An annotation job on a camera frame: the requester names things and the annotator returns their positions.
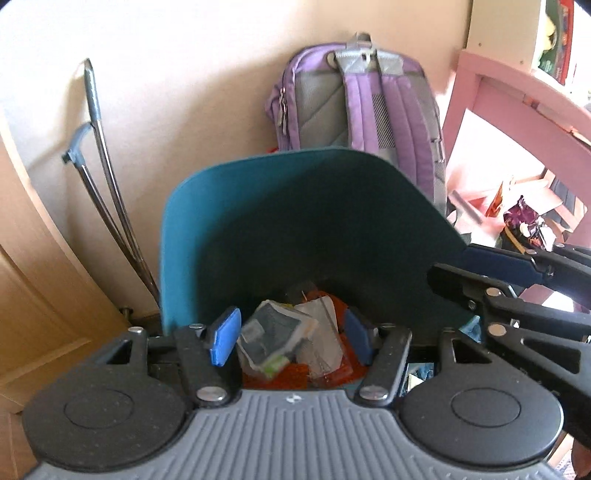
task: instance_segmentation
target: metal crutch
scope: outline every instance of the metal crutch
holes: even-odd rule
[[[138,277],[142,282],[144,282],[144,285],[146,285],[146,288],[154,297],[156,304],[160,307],[160,291],[158,290],[158,286],[152,277],[152,273],[150,272],[150,269],[148,268],[148,265],[142,256],[142,252],[139,249],[137,240],[135,239],[134,231],[131,228],[131,223],[129,221],[127,211],[125,210],[121,191],[117,185],[117,179],[115,178],[115,172],[113,171],[113,166],[111,164],[100,117],[99,99],[96,91],[95,71],[92,68],[90,59],[86,59],[84,61],[84,87],[86,91],[86,101],[88,103],[88,113],[90,114],[90,122],[78,127],[74,133],[74,136],[72,137],[70,148],[64,155],[62,155],[62,160],[66,164],[68,162],[72,162],[74,164],[78,174],[80,175],[80,178],[82,179],[82,182],[84,183],[88,195],[90,195],[90,198],[92,199],[92,203],[95,204],[100,217],[103,219],[103,222],[109,229],[109,232],[115,239],[115,242],[117,242],[117,245],[119,245],[119,248],[124,253],[125,258],[127,258],[127,261],[134,268],[135,272],[138,274]],[[105,173],[107,185],[109,186],[109,191],[111,193],[111,198],[113,199],[117,217],[121,222],[127,242],[125,242],[121,232],[119,231],[119,228],[111,216],[111,213],[107,209],[105,202],[102,199],[102,196],[100,195],[94,180],[92,179],[92,175],[86,167],[84,156],[80,151],[80,143],[90,129],[93,129],[95,133],[95,141],[99,150],[100,162],[103,165],[103,172]]]

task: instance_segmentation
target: cream wall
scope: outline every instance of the cream wall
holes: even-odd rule
[[[95,67],[107,142],[144,255],[158,274],[165,200],[191,173],[275,145],[262,105],[291,54],[369,31],[421,61],[445,104],[470,0],[12,0],[0,11],[0,106],[34,187],[117,306],[155,309],[61,162],[86,119],[78,66]],[[102,172],[92,139],[84,152]],[[105,197],[104,182],[100,184]]]

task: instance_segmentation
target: purple backpack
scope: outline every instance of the purple backpack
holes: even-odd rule
[[[368,34],[307,47],[288,62],[265,106],[280,150],[343,146],[382,157],[445,214],[439,109],[419,63]]]

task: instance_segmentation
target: backpack strap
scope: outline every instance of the backpack strap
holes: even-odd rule
[[[376,56],[396,142],[398,168],[433,201],[435,172],[431,139],[417,95],[404,74],[404,59],[381,50]]]
[[[375,50],[371,47],[348,44],[347,48],[335,51],[335,61],[345,86],[349,146],[377,155],[378,131],[371,86],[366,75],[372,62],[372,53]]]

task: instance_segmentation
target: round black pad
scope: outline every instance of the round black pad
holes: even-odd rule
[[[452,410],[458,418],[476,427],[502,427],[518,417],[521,406],[515,397],[503,391],[472,388],[452,398]]]
[[[129,466],[164,447],[185,418],[167,385],[124,365],[86,365],[40,392],[23,424],[35,455],[68,470]]]
[[[464,465],[506,468],[542,458],[562,428],[560,403],[505,361],[488,358],[443,364],[404,397],[402,423],[419,445]]]

